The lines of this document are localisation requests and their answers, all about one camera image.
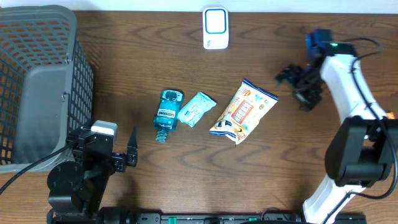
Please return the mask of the yellow snack bag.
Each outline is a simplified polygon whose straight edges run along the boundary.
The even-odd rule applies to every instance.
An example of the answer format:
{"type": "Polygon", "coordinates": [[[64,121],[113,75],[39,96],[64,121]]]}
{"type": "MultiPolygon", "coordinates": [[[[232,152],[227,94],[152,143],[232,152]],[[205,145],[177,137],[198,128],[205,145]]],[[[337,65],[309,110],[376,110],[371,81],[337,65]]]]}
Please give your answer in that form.
{"type": "Polygon", "coordinates": [[[226,136],[235,144],[240,144],[278,100],[278,96],[244,79],[227,108],[215,125],[210,128],[209,133],[226,136]]]}

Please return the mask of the blue Listerine mouthwash bottle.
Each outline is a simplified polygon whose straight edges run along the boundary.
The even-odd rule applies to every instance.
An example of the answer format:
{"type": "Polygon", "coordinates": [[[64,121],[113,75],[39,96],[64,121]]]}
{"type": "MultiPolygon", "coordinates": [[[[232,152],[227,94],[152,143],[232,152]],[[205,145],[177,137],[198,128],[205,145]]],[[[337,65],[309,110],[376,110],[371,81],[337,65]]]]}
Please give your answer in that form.
{"type": "Polygon", "coordinates": [[[163,90],[160,103],[154,117],[154,127],[157,130],[156,140],[166,142],[169,132],[175,131],[177,117],[183,103],[184,95],[179,90],[163,90]]]}

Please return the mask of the teal wet wipes pack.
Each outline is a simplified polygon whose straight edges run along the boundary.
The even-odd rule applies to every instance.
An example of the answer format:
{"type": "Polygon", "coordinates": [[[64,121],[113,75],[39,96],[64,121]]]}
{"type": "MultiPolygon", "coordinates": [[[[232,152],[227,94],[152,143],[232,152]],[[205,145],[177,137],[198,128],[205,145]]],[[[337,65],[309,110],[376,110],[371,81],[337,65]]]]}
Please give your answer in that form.
{"type": "Polygon", "coordinates": [[[178,119],[191,128],[213,107],[216,101],[199,91],[179,112],[178,119]]]}

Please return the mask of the orange small box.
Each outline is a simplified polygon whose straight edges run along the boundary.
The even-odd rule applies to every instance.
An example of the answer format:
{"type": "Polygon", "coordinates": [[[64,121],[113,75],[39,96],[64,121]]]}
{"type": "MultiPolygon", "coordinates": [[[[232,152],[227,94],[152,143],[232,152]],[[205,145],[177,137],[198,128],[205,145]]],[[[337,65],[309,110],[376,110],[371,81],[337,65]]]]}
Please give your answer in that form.
{"type": "Polygon", "coordinates": [[[386,113],[386,114],[387,114],[387,117],[389,119],[394,119],[395,118],[395,116],[394,116],[394,114],[392,112],[389,112],[389,113],[386,113]]]}

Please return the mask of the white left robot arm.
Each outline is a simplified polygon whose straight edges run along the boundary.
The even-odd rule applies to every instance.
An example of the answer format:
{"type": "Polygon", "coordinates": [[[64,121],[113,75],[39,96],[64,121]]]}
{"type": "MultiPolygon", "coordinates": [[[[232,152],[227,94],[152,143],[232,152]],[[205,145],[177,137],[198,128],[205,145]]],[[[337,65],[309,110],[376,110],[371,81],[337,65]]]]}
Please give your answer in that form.
{"type": "Polygon", "coordinates": [[[113,152],[114,136],[81,127],[67,137],[74,161],[55,166],[47,177],[50,190],[47,223],[135,223],[120,207],[100,207],[109,177],[137,165],[137,129],[126,153],[113,152]]]}

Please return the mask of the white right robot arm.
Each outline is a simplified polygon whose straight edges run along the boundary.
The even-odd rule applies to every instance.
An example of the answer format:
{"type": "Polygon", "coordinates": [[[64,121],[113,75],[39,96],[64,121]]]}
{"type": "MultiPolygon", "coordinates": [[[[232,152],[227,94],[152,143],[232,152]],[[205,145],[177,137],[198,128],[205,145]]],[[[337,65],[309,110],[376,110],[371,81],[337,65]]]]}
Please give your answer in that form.
{"type": "Polygon", "coordinates": [[[340,117],[325,153],[326,176],[302,204],[306,223],[334,223],[354,196],[384,199],[397,185],[397,120],[373,97],[354,41],[335,41],[330,29],[316,29],[305,38],[308,67],[289,65],[275,78],[289,83],[307,112],[320,102],[326,85],[340,117]]]}

